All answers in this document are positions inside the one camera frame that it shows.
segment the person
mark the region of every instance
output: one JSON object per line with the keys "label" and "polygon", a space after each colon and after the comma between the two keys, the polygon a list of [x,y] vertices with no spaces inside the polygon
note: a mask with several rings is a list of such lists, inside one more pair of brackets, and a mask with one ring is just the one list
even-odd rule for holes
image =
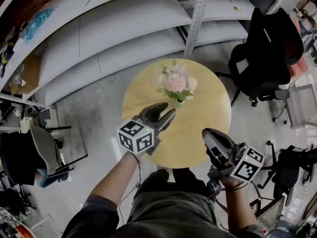
{"label": "person", "polygon": [[127,223],[117,229],[117,207],[139,163],[140,155],[125,153],[92,190],[83,208],[67,225],[62,238],[263,238],[240,181],[226,178],[230,233],[217,227],[205,183],[187,169],[174,169],[175,183],[160,169],[142,183],[134,196]]}
{"label": "person", "polygon": [[0,172],[15,183],[47,187],[58,180],[67,180],[68,173],[48,178],[46,164],[34,145],[31,132],[0,134]]}

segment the forearm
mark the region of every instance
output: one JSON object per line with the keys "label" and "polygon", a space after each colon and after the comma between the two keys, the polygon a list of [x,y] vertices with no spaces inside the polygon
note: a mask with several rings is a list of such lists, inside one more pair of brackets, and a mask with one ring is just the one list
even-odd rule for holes
{"label": "forearm", "polygon": [[231,233],[256,225],[256,217],[249,205],[245,190],[226,191],[228,226]]}
{"label": "forearm", "polygon": [[91,194],[107,198],[118,205],[137,165],[132,154],[127,152],[110,173],[98,183]]}

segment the wrist strap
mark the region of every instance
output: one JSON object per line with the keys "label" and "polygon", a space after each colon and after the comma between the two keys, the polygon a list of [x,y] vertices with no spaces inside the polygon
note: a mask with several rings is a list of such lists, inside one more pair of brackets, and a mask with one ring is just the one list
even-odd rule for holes
{"label": "wrist strap", "polygon": [[141,163],[140,163],[140,160],[137,158],[137,156],[135,156],[135,154],[132,153],[132,152],[130,152],[130,151],[128,151],[128,152],[132,154],[133,158],[134,158],[134,159],[137,161],[137,163],[140,165]]}

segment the pink flower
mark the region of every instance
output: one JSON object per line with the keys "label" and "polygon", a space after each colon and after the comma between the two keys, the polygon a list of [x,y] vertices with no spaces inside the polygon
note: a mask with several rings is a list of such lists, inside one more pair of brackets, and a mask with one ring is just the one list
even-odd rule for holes
{"label": "pink flower", "polygon": [[188,79],[187,79],[187,89],[191,92],[191,93],[193,93],[194,92],[194,90],[196,89],[196,87],[197,87],[197,80],[196,79],[194,79],[193,77],[189,77]]}
{"label": "pink flower", "polygon": [[187,68],[180,64],[176,64],[174,67],[175,72],[181,74],[183,77],[187,77]]}
{"label": "pink flower", "polygon": [[182,92],[186,88],[186,79],[177,73],[172,73],[165,78],[165,87],[171,92]]}

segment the red object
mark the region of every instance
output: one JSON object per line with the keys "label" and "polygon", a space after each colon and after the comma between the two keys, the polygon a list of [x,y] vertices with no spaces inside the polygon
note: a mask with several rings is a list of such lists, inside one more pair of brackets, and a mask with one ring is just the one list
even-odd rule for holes
{"label": "red object", "polygon": [[23,225],[17,226],[16,229],[23,238],[34,238],[34,236]]}

